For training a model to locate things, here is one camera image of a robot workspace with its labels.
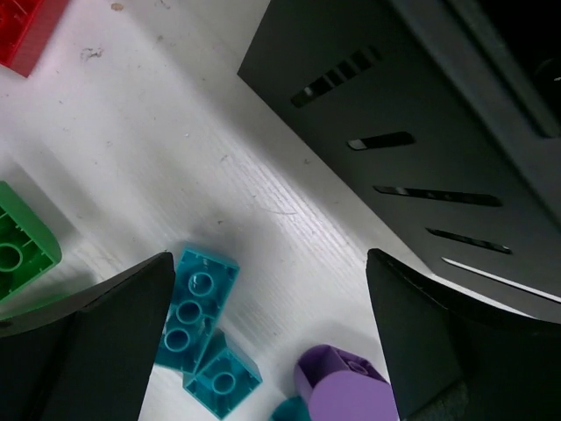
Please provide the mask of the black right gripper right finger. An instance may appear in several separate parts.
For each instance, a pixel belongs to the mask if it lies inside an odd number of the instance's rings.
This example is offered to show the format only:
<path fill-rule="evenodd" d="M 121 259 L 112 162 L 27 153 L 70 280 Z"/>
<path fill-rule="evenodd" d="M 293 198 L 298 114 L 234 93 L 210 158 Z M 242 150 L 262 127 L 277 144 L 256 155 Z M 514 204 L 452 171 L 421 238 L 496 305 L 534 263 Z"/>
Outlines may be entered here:
<path fill-rule="evenodd" d="M 366 277 L 402 420 L 558 420 L 560 326 L 483 303 L 375 248 Z"/>

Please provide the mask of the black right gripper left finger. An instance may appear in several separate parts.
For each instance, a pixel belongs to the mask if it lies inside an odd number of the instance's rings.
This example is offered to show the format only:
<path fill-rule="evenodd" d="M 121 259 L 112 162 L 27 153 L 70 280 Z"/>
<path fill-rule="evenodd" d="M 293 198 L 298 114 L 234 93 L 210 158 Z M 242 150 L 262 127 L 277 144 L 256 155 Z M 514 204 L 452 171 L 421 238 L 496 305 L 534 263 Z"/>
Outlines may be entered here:
<path fill-rule="evenodd" d="M 1 323 L 3 420 L 136 420 L 174 288 L 163 252 Z"/>

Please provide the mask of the purple rounded lego piece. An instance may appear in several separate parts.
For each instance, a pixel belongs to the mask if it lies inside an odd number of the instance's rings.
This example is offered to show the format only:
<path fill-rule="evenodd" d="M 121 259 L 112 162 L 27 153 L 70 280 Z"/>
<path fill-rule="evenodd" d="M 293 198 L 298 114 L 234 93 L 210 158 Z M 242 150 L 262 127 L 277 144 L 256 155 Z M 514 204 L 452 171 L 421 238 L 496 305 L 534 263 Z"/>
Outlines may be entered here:
<path fill-rule="evenodd" d="M 368 360 L 343 349 L 311 347 L 296 362 L 294 381 L 312 420 L 399 418 L 391 385 Z"/>

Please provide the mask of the teal long lego brick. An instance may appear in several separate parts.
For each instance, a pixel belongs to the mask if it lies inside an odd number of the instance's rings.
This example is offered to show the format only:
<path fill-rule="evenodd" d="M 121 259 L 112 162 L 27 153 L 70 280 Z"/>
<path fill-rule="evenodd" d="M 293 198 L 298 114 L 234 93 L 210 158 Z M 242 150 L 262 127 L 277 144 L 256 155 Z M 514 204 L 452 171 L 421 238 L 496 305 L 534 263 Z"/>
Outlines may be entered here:
<path fill-rule="evenodd" d="M 155 364 L 192 375 L 217 328 L 239 265 L 222 254 L 188 245 L 176 262 L 174 290 Z"/>

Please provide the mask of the teal small lego brick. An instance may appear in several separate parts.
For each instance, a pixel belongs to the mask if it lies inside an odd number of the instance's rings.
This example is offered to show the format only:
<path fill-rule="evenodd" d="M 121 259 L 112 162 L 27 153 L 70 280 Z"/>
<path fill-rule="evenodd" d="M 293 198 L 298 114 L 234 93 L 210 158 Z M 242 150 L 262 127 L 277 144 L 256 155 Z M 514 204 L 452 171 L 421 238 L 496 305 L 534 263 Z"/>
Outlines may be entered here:
<path fill-rule="evenodd" d="M 226 333 L 217 330 L 183 389 L 214 417 L 224 420 L 260 384 L 256 363 Z"/>

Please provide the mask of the teal rounded lego piece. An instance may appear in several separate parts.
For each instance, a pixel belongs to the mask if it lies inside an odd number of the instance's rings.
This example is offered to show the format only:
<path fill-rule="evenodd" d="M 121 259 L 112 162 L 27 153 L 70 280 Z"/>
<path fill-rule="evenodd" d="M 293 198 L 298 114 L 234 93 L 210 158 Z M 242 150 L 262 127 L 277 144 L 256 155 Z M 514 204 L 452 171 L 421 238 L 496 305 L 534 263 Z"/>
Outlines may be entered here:
<path fill-rule="evenodd" d="M 270 421 L 310 421 L 306 403 L 299 396 L 293 396 L 280 403 L 269 418 Z"/>

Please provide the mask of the green curved lego brick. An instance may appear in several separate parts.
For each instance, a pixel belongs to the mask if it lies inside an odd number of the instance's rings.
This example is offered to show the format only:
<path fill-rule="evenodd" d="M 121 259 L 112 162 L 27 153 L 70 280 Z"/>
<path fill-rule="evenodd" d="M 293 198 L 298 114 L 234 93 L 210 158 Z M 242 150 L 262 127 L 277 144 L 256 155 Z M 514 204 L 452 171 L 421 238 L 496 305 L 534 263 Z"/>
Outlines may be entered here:
<path fill-rule="evenodd" d="M 7 182 L 1 182 L 1 300 L 15 296 L 61 260 L 53 233 Z"/>

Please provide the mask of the black double bin container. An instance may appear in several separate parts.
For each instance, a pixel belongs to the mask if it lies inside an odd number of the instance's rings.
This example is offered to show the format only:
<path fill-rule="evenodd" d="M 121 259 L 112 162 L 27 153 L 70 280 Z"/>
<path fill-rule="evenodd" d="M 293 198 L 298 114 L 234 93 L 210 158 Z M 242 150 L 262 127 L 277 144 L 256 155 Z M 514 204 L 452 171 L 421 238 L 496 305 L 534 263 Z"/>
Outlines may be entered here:
<path fill-rule="evenodd" d="M 560 4 L 272 1 L 239 76 L 435 275 L 560 319 Z"/>

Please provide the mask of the red rectangular lego brick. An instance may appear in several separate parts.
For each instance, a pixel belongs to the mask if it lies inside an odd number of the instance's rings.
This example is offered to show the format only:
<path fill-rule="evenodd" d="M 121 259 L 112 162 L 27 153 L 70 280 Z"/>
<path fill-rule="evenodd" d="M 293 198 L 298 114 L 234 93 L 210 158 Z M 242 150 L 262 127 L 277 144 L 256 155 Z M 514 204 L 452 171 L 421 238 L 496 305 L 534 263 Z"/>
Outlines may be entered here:
<path fill-rule="evenodd" d="M 1 2 L 1 65 L 28 77 L 58 22 L 53 1 Z"/>

